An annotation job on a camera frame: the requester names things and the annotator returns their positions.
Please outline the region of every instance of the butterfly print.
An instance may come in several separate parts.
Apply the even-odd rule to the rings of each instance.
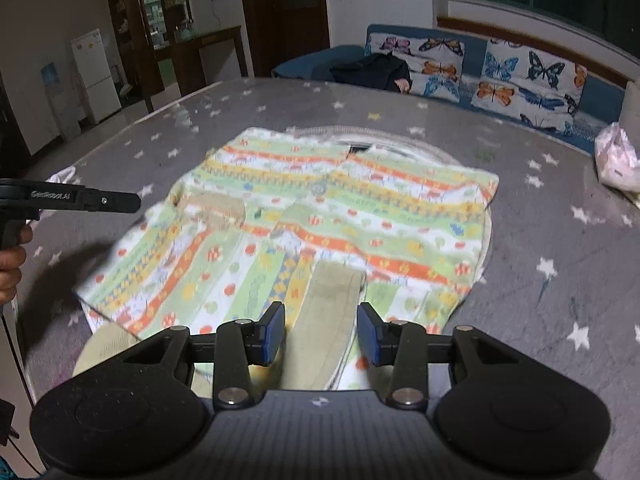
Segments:
[[[433,61],[427,61],[422,69],[423,74],[433,75],[441,74],[444,77],[448,77],[452,81],[458,80],[458,70],[452,64],[443,65],[442,63],[434,63]]]
[[[513,41],[507,40],[496,40],[495,38],[491,38],[489,41],[491,41],[494,45],[504,43],[509,45],[511,48],[520,48],[522,46],[520,43],[513,43]]]
[[[424,92],[422,95],[431,96],[435,94],[439,88],[446,88],[451,94],[460,99],[460,91],[458,87],[453,83],[451,79],[438,77],[432,75],[429,77],[427,84],[424,86]]]
[[[382,44],[380,50],[391,50],[398,52],[402,52],[403,54],[411,55],[411,49],[409,49],[409,45],[411,42],[409,40],[399,40],[398,38],[389,37],[386,38],[385,43]]]
[[[549,86],[558,90],[558,76],[562,73],[562,70],[564,70],[564,63],[554,63],[550,67],[546,68],[542,64],[540,56],[532,50],[529,50],[529,63],[531,66],[529,67],[529,75],[527,75],[527,79],[535,81],[540,76],[542,76],[542,80],[546,77],[546,80],[549,82]]]
[[[427,50],[431,50],[434,48],[443,48],[443,47],[448,48],[457,56],[465,55],[465,51],[462,47],[462,43],[460,43],[458,40],[436,40],[434,38],[429,38],[427,41],[421,44],[418,50],[420,52],[426,52]]]
[[[575,115],[575,113],[578,111],[578,103],[575,102],[575,99],[571,97],[569,94],[564,94],[564,98],[567,104],[567,110],[566,110],[567,113],[571,115]]]
[[[511,79],[511,75],[516,69],[517,64],[517,57],[510,57],[509,59],[505,59],[503,62],[498,63],[495,56],[491,52],[487,52],[484,59],[484,75],[487,77],[494,77],[494,75],[497,75],[501,80],[508,81]]]
[[[511,98],[515,93],[516,91],[513,88],[481,82],[478,85],[477,95],[481,99],[491,96],[491,102],[494,102],[494,98],[497,98],[504,106],[509,106],[511,104]]]
[[[587,81],[587,70],[582,65],[575,64],[574,85],[580,88]]]
[[[547,126],[546,128],[542,125],[545,122],[544,119],[537,120],[536,124],[531,121],[525,114],[520,114],[520,120],[525,123],[529,128],[540,128],[542,130],[546,130],[548,132],[556,132],[558,129],[554,126]]]
[[[544,97],[536,92],[527,90],[526,88],[518,87],[520,93],[524,96],[527,103],[537,105],[538,108],[544,108],[545,110],[554,111],[559,106],[564,105],[564,100],[556,98]]]

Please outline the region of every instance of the human hand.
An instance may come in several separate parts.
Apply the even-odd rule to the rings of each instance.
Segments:
[[[31,227],[25,225],[18,234],[18,243],[28,244],[33,239]],[[27,251],[18,245],[0,251],[0,305],[15,297],[15,286],[20,283],[22,273],[19,267],[27,260]]]

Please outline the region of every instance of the wooden table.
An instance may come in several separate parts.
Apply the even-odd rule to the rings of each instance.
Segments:
[[[222,30],[200,34],[190,40],[179,41],[178,43],[160,48],[155,51],[156,61],[162,61],[164,59],[172,60],[175,78],[180,87],[180,94],[185,96],[207,85],[204,77],[204,69],[202,68],[202,61],[200,59],[200,49],[211,44],[232,40],[236,49],[236,56],[238,57],[240,74],[242,77],[248,77],[249,74],[246,68],[240,30],[240,25],[223,28]]]

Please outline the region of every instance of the refrigerator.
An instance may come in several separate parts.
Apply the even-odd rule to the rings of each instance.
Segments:
[[[100,30],[96,28],[75,38],[71,41],[71,49],[78,69],[82,104],[89,120],[97,124],[122,108],[111,78]]]

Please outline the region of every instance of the plastic bag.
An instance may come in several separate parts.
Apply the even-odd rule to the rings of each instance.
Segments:
[[[640,160],[618,123],[611,123],[598,134],[595,151],[598,179],[602,184],[640,192]]]

